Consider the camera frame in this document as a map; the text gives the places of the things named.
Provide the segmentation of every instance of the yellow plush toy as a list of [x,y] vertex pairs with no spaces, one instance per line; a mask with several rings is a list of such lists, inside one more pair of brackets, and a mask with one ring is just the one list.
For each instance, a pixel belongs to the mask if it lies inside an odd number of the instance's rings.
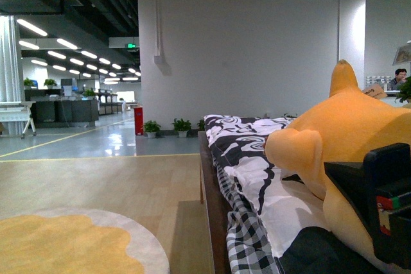
[[363,94],[353,68],[341,60],[331,77],[329,98],[288,128],[271,133],[265,153],[277,167],[296,172],[324,200],[329,227],[346,245],[385,273],[411,273],[375,258],[371,237],[324,172],[324,162],[362,162],[369,151],[396,142],[411,144],[411,110]]

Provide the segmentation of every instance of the bed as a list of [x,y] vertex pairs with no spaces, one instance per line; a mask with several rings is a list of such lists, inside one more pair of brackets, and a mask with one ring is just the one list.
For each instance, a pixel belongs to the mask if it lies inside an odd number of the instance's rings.
[[207,115],[199,133],[214,272],[381,273],[328,229],[322,201],[263,153],[290,117]]

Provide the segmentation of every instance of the wooden floor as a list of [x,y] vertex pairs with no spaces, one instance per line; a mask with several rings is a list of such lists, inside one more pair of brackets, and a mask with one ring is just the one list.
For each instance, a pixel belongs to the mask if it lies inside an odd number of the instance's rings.
[[115,212],[159,240],[171,274],[211,272],[198,154],[0,162],[0,219],[81,207]]

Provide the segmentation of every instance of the wooden bed frame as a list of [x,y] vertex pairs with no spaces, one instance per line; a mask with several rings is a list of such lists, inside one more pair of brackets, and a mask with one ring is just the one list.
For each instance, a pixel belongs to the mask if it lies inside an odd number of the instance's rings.
[[205,196],[214,273],[227,274],[231,273],[231,268],[225,237],[227,235],[227,213],[231,211],[231,206],[220,192],[217,170],[213,166],[213,157],[204,131],[198,133],[198,140],[200,141],[201,200]]

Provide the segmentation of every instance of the white cart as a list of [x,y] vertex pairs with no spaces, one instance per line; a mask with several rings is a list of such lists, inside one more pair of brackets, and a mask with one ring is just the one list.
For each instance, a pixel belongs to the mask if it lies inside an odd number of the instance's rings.
[[36,136],[33,117],[31,116],[30,107],[33,101],[27,102],[0,102],[0,122],[26,122],[21,138],[26,135],[28,126],[33,129],[33,136]]

